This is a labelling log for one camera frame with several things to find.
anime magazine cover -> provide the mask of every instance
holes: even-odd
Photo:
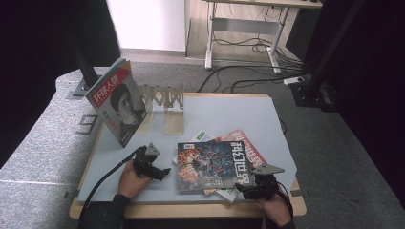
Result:
[[[178,143],[178,169],[180,191],[254,183],[242,141]]]

red magazine cover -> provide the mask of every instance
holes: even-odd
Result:
[[[145,103],[131,72],[131,62],[119,58],[86,93],[106,126],[125,147],[146,117]]]
[[[245,144],[245,150],[247,158],[254,168],[257,168],[261,164],[265,163],[265,159],[259,153],[259,151],[250,142],[243,130],[236,130],[226,135],[219,136],[211,141],[243,141]]]

black sleeve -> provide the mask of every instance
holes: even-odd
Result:
[[[295,224],[294,221],[290,221],[289,223],[287,223],[286,225],[279,227],[279,229],[295,229]]]
[[[266,229],[296,229],[296,228],[293,220],[282,227],[277,227],[277,225],[269,217],[266,217]]]
[[[130,199],[124,195],[115,195],[113,202],[104,214],[102,229],[119,228],[124,221],[125,208]]]

black curtain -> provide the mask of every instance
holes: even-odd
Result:
[[[327,0],[325,6],[328,3],[336,2]],[[405,2],[356,0],[339,4],[340,8],[322,9],[308,56],[319,56],[316,59],[321,61],[325,46],[319,44],[333,39],[326,22],[343,21],[352,6],[361,6],[330,59],[316,71],[319,79],[334,86],[338,112],[405,206]]]
[[[0,7],[1,160],[7,161],[55,93],[55,80],[120,57],[105,0],[16,0]]]

magazine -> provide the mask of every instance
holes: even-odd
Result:
[[[125,147],[146,117],[145,104],[131,72],[131,62],[119,58],[86,93],[107,127]]]
[[[222,135],[213,139],[212,141],[243,141],[245,144],[245,150],[247,158],[252,164],[253,168],[259,167],[261,164],[266,163],[265,159],[259,153],[259,151],[250,142],[243,130],[236,130],[229,134]]]
[[[254,184],[242,141],[178,143],[178,169],[180,191]]]

